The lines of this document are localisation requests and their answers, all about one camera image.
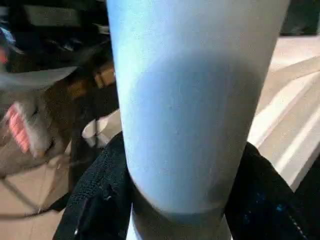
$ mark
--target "white surface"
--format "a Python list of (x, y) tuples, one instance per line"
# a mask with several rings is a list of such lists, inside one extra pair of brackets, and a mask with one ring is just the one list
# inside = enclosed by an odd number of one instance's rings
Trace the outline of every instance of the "white surface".
[[(110, 140), (122, 131), (120, 111), (116, 110), (97, 121), (98, 147), (105, 147)], [(95, 145), (95, 121), (91, 121), (82, 131), (83, 139), (90, 147)]]

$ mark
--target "black fabric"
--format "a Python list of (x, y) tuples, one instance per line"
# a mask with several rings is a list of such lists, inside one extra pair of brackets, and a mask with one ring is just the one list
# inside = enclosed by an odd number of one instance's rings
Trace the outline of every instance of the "black fabric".
[(119, 133), (78, 181), (54, 239), (125, 239), (131, 194), (123, 136)]
[(297, 207), (303, 213), (307, 223), (317, 239), (320, 239), (318, 225), (320, 217), (320, 156), (300, 183), (294, 194)]
[[(315, 239), (294, 202), (286, 182), (248, 143), (225, 208), (233, 239)], [(124, 240), (131, 203), (132, 183), (119, 134), (77, 183), (54, 239)]]
[(311, 240), (294, 193), (271, 163), (248, 143), (225, 209), (234, 240)]

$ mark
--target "pink ear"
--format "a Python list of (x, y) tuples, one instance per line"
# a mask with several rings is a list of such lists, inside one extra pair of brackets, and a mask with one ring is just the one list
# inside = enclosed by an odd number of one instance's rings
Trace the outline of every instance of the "pink ear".
[(21, 151), (25, 154), (30, 149), (30, 142), (27, 135), (27, 131), (24, 126), (24, 122), (21, 116), (16, 111), (14, 105), (12, 105), (6, 114), (9, 130), (16, 143), (20, 146)]

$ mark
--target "metal pole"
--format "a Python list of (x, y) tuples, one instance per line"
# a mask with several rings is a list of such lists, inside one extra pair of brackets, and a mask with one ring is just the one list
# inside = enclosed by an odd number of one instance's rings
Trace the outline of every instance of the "metal pole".
[(107, 0), (138, 238), (214, 239), (288, 3)]

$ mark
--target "tiled floor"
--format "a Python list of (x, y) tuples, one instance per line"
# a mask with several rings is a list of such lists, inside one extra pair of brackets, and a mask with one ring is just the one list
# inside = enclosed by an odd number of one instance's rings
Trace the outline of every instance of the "tiled floor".
[[(52, 187), (56, 170), (42, 166), (32, 171), (9, 177), (26, 197), (42, 206)], [(0, 183), (0, 214), (31, 213), (33, 210), (21, 203)], [(43, 216), (18, 221), (0, 221), (2, 240), (51, 240), (62, 213), (50, 212)]]

